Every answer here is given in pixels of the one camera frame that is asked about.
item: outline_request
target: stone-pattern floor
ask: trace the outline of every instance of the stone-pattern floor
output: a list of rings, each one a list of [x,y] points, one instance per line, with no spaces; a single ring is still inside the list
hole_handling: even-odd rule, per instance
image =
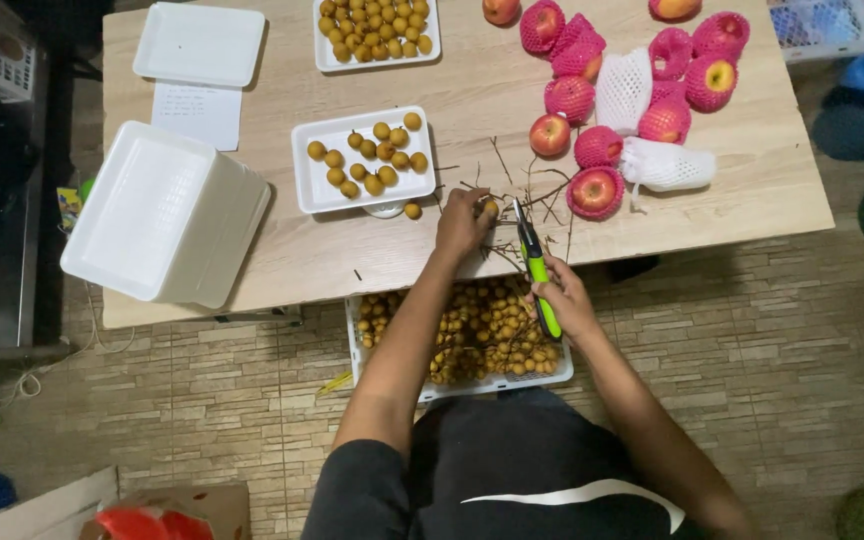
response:
[[[832,75],[797,85],[806,120]],[[102,161],[101,86],[78,82],[75,111],[88,177]],[[774,538],[832,538],[836,501],[864,485],[864,163],[817,159],[834,230],[668,254],[614,286],[583,270],[612,338]],[[86,289],[74,278],[66,289],[66,335],[82,345]],[[101,316],[101,291],[89,291]],[[304,314],[299,327],[138,327],[125,351],[93,346],[57,364],[38,397],[3,411],[0,471],[23,498],[108,464],[123,492],[244,481],[255,538],[298,537],[350,395],[315,395],[349,368],[342,303]],[[116,350],[130,334],[101,337]],[[555,391],[601,422],[576,368]]]

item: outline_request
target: wooden table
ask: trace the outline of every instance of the wooden table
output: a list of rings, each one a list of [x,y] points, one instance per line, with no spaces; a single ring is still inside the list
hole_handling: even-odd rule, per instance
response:
[[[271,211],[260,226],[243,271],[222,312],[318,302],[352,295],[408,288],[419,276],[435,244],[439,210],[423,201],[417,222],[404,215],[390,220],[361,209],[305,215],[296,201],[290,132],[297,124],[417,104],[429,119],[434,164],[444,191],[473,183],[496,193],[522,196],[534,159],[527,132],[545,113],[543,89],[550,64],[526,54],[518,28],[500,29],[482,16],[478,2],[438,0],[442,56],[430,64],[327,76],[315,66],[313,21],[308,1],[212,0],[202,4],[258,10],[269,20],[260,68],[242,98],[239,150],[230,155],[274,186]],[[531,5],[531,0],[524,4]],[[607,40],[606,53],[628,53],[647,46],[666,24],[653,20],[645,0],[587,2],[561,0],[566,17],[582,7]],[[604,223],[576,218],[569,240],[565,197],[555,210],[534,218],[538,234],[555,243],[554,255],[570,264],[589,264],[715,244],[806,233],[834,227],[826,194],[799,115],[792,84],[765,2],[706,0],[703,13],[685,22],[692,31],[708,15],[738,11],[751,24],[751,40],[738,67],[740,79],[731,102],[714,114],[694,114],[686,147],[718,156],[719,173],[709,189],[651,195],[648,214],[632,213],[629,197],[618,215]],[[104,19],[104,143],[108,149],[126,120],[149,122],[153,82],[132,70],[145,10]],[[508,166],[503,172],[490,138]],[[534,168],[578,170],[571,155]],[[559,175],[533,174],[538,197],[562,183]],[[516,238],[501,226],[494,244]],[[508,274],[515,268],[500,256],[471,257],[461,277]],[[187,304],[156,304],[105,289],[104,325],[126,327],[201,317],[211,311]]]

